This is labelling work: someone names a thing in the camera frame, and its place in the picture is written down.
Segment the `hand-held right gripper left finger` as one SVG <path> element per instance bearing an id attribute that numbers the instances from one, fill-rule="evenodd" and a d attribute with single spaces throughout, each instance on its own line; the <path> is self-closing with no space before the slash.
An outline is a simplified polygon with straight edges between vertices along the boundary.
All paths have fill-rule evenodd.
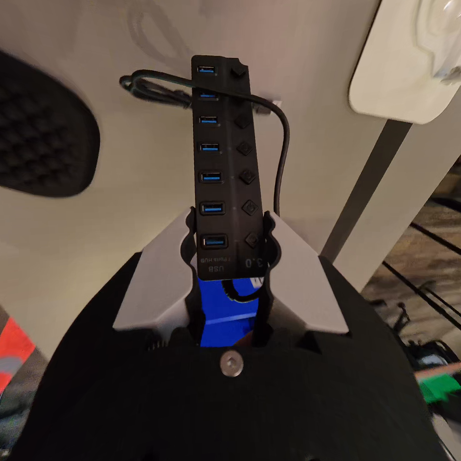
<path id="1" fill-rule="evenodd" d="M 179 215 L 141 252 L 114 320 L 117 331 L 150 329 L 168 342 L 187 327 L 201 343 L 204 312 L 197 274 L 196 210 Z"/>

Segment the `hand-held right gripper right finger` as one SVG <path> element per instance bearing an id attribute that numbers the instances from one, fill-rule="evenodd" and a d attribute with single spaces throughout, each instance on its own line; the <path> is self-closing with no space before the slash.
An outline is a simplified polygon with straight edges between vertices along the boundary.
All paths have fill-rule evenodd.
<path id="1" fill-rule="evenodd" d="M 267 211 L 264 260 L 258 302 L 258 344 L 285 329 L 295 342 L 308 332 L 349 333 L 320 257 L 279 216 Z"/>

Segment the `blue plastic bin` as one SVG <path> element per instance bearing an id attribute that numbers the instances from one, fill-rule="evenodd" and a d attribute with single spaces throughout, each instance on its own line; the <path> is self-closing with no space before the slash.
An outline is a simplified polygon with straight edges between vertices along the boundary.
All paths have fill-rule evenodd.
<path id="1" fill-rule="evenodd" d="M 252 331 L 257 299 L 248 303 L 232 301 L 225 294 L 221 281 L 199 280 L 199 286 L 206 318 L 201 347 L 232 346 Z"/>

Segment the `black metal rack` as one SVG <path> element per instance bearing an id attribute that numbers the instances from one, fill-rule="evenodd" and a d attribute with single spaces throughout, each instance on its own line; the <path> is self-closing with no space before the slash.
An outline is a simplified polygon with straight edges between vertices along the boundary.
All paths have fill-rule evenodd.
<path id="1" fill-rule="evenodd" d="M 460 248 L 460 213 L 443 206 L 423 207 L 413 222 Z M 460 256 L 416 228 L 409 226 L 384 262 L 460 323 Z M 397 321 L 403 303 L 410 318 L 400 337 L 404 341 L 448 340 L 458 329 L 384 265 L 380 265 L 361 291 L 372 302 L 382 301 L 377 312 L 390 326 Z"/>

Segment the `orange plastic object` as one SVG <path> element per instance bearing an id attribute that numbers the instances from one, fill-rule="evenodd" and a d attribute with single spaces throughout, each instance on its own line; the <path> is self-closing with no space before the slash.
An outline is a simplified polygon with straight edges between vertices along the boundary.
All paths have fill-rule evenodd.
<path id="1" fill-rule="evenodd" d="M 0 335 L 1 395 L 35 348 L 29 336 L 12 317 L 9 317 Z"/>

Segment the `green plastic bin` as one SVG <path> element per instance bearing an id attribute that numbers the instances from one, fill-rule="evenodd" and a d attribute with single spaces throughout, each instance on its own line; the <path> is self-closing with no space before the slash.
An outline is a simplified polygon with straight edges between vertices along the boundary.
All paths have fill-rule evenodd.
<path id="1" fill-rule="evenodd" d="M 448 396 L 460 391 L 458 381 L 449 374 L 427 377 L 418 382 L 419 389 L 426 404 L 447 401 Z"/>

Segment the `black wrist rest pad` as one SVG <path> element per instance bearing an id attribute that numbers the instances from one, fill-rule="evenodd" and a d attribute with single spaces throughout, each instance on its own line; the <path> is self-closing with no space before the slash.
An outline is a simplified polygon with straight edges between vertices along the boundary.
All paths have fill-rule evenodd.
<path id="1" fill-rule="evenodd" d="M 41 69 L 0 53 L 0 186 L 69 198 L 92 182 L 100 131 L 87 105 Z"/>

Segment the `white stand base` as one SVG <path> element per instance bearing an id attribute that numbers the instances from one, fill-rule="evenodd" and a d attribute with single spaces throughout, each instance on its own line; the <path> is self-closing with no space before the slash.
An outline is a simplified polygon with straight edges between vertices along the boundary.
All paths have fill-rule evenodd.
<path id="1" fill-rule="evenodd" d="M 354 112 L 412 124 L 438 117 L 460 88 L 461 2 L 383 0 L 349 86 Z"/>

